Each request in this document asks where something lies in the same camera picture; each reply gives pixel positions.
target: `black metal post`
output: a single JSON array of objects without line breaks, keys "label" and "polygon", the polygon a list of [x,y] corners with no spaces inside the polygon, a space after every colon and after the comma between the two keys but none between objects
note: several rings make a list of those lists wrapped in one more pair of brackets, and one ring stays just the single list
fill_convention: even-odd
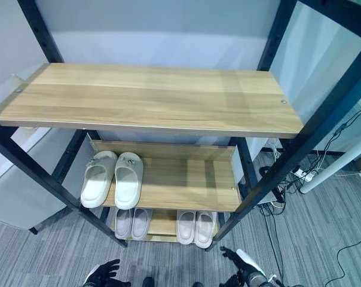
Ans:
[{"label": "black metal post", "polygon": [[299,0],[361,37],[361,5],[350,0]]},{"label": "black metal post", "polygon": [[25,15],[30,28],[41,46],[49,63],[63,63],[62,56],[57,49],[56,43],[49,33],[44,19],[34,0],[17,0],[22,12]]},{"label": "black metal post", "polygon": [[110,207],[109,207],[109,206],[104,206],[104,207],[102,208],[101,216],[100,216],[99,219],[101,219],[101,221],[102,221],[103,223],[106,222],[106,220],[107,220],[107,218],[108,218],[108,216],[109,216],[109,212],[110,212]]},{"label": "black metal post", "polygon": [[262,57],[258,64],[258,71],[269,71],[275,58],[277,49],[286,32],[293,9],[297,0],[281,0],[272,24],[267,43],[263,49]]},{"label": "black metal post", "polygon": [[236,145],[238,148],[244,178],[246,180],[248,193],[250,193],[255,188],[256,184],[258,184],[258,178],[256,177],[256,172],[253,167],[246,138],[231,138],[228,145]]},{"label": "black metal post", "polygon": [[124,240],[117,239],[114,232],[107,227],[96,215],[89,209],[81,206],[77,200],[65,187],[59,184],[56,179],[44,170],[30,155],[22,150],[7,134],[4,134],[0,126],[0,153],[11,161],[20,170],[25,172],[30,178],[44,187],[49,193],[64,202],[69,208],[86,219],[105,235],[116,241],[122,247],[127,244]]},{"label": "black metal post", "polygon": [[87,133],[91,139],[101,140],[101,137],[96,130],[88,130]]},{"label": "black metal post", "polygon": [[361,98],[361,52],[288,149],[214,237],[211,249],[307,155]]},{"label": "black metal post", "polygon": [[71,165],[78,153],[78,150],[86,137],[86,133],[86,130],[77,130],[74,133],[71,141],[65,149],[65,152],[61,156],[61,159],[59,160],[56,168],[51,174],[52,177],[54,177],[56,181],[60,184],[65,179],[65,176],[68,174],[68,171],[71,168]]},{"label": "black metal post", "polygon": [[37,235],[37,234],[38,234],[37,229],[34,228],[34,227],[30,228],[29,231],[30,231],[31,233],[33,233],[34,235]]}]

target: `gray carpet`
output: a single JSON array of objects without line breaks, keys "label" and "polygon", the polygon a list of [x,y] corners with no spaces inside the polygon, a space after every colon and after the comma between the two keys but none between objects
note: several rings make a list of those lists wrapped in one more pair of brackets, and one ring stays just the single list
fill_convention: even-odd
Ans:
[{"label": "gray carpet", "polygon": [[[272,163],[271,155],[262,153],[255,161],[256,168]],[[333,160],[327,157],[323,166]],[[341,173],[354,171],[350,165]],[[323,286],[341,274],[337,250],[361,239],[361,178],[333,176],[306,195],[288,194],[286,210],[275,219],[285,284]],[[37,236],[0,223],[0,287],[80,286],[95,264],[116,258],[122,263],[117,278],[129,280],[133,286],[141,286],[143,278],[152,276],[160,287],[188,287],[195,281],[216,287],[236,272],[233,263],[221,256],[220,245],[241,248],[266,274],[278,274],[258,208],[210,252],[177,243],[129,242],[123,249],[75,213],[50,221]],[[267,217],[267,222],[274,238],[272,217]],[[339,260],[345,278],[329,286],[361,286],[361,245],[340,253]]]}]

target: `wood grain surface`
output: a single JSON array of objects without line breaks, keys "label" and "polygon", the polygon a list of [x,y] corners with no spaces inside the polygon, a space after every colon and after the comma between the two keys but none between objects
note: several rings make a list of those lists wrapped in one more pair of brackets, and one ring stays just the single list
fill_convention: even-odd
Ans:
[{"label": "wood grain surface", "polygon": [[293,138],[270,72],[52,63],[0,105],[5,126]]},{"label": "wood grain surface", "polygon": [[[241,200],[229,161],[143,158],[137,207],[235,211]],[[115,206],[115,178],[104,206]]]},{"label": "wood grain surface", "polygon": [[147,143],[124,141],[90,141],[95,152],[113,151],[118,155],[134,152],[140,157],[173,158],[177,160],[216,160],[230,161],[234,146],[180,145],[176,143]]}]

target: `black cable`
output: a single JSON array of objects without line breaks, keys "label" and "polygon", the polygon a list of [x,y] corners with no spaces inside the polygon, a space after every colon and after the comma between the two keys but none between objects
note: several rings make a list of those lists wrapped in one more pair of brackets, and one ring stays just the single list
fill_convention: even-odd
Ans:
[{"label": "black cable", "polygon": [[337,254],[336,254],[336,259],[337,259],[337,264],[340,266],[340,269],[341,269],[341,272],[342,272],[342,275],[340,277],[336,277],[334,279],[331,279],[330,281],[327,281],[324,285],[324,287],[326,287],[328,284],[330,284],[332,281],[335,281],[335,280],[338,280],[338,279],[342,279],[345,277],[345,271],[344,269],[342,268],[341,264],[340,264],[340,261],[338,260],[338,255],[340,254],[340,252],[344,249],[347,249],[347,248],[351,248],[351,247],[354,247],[356,245],[359,245],[361,243],[361,240],[355,244],[352,244],[352,245],[348,245],[346,247],[343,247],[341,249],[339,249],[339,251],[337,251]]},{"label": "black cable", "polygon": [[263,206],[262,206],[262,204],[261,204],[261,205],[259,205],[259,207],[260,207],[260,209],[261,209],[261,213],[263,214],[263,217],[264,217],[264,222],[265,222],[265,226],[266,226],[266,228],[267,228],[268,238],[269,238],[269,240],[270,240],[270,242],[271,242],[272,251],[273,251],[273,254],[274,254],[274,256],[275,256],[277,269],[278,269],[278,271],[279,271],[279,274],[280,274],[281,280],[283,281],[283,277],[284,277],[283,272],[284,272],[284,271],[282,272],[282,270],[281,270],[281,268],[280,268],[280,266],[279,266],[279,262],[278,262],[278,260],[277,260],[277,256],[276,256],[276,251],[275,251],[274,243],[273,243],[273,240],[272,240],[272,238],[271,238],[270,229],[268,228],[267,217],[266,217],[266,216],[265,216],[265,214],[264,214],[264,210],[263,210]]},{"label": "black cable", "polygon": [[359,117],[361,116],[361,110],[357,111],[353,116],[351,116],[346,122],[342,123],[333,133],[332,137],[328,140],[328,142],[326,143],[325,147],[324,147],[324,153],[319,155],[317,158],[315,158],[315,160],[311,163],[310,167],[308,170],[305,171],[305,175],[302,177],[297,177],[295,180],[293,181],[289,181],[288,183],[294,183],[297,180],[300,181],[300,179],[303,179],[303,183],[301,186],[303,186],[303,184],[305,183],[305,178],[307,177],[307,175],[309,175],[312,171],[316,170],[317,165],[323,160],[323,157],[326,154],[326,151],[328,151],[329,147],[331,146],[331,144],[337,140],[340,136],[342,131],[344,131],[345,129],[347,129],[348,127],[350,127]]},{"label": "black cable", "polygon": [[282,277],[282,281],[284,281],[284,262],[283,262],[283,254],[282,254],[282,250],[280,249],[280,242],[279,242],[279,237],[277,235],[277,229],[276,229],[276,220],[275,220],[275,216],[274,214],[270,211],[270,207],[267,206],[268,211],[270,212],[272,219],[274,221],[274,228],[275,228],[275,235],[276,235],[276,242],[277,242],[277,247],[279,249],[280,252],[280,259],[281,259],[281,265],[282,265],[282,273],[281,273],[281,277]]}]

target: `white slide sandal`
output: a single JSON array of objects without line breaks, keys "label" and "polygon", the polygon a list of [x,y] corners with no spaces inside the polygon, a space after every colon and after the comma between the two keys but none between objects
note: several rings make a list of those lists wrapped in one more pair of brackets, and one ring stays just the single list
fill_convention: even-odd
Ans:
[{"label": "white slide sandal", "polygon": [[131,209],[138,204],[142,185],[143,161],[132,152],[120,155],[115,166],[115,205]]},{"label": "white slide sandal", "polygon": [[187,245],[194,241],[196,211],[176,211],[176,240]]},{"label": "white slide sandal", "polygon": [[84,207],[94,208],[105,201],[116,162],[117,155],[112,151],[101,151],[90,159],[81,191],[81,203]]},{"label": "white slide sandal", "polygon": [[200,248],[207,248],[212,243],[212,234],[216,224],[216,212],[201,211],[197,214],[195,226],[195,245]]},{"label": "white slide sandal", "polygon": [[123,210],[117,209],[115,213],[114,234],[116,238],[126,239],[131,233],[131,225],[133,224],[134,209]]},{"label": "white slide sandal", "polygon": [[149,231],[152,209],[136,208],[134,210],[133,226],[131,227],[131,237],[134,240],[145,239]]}]

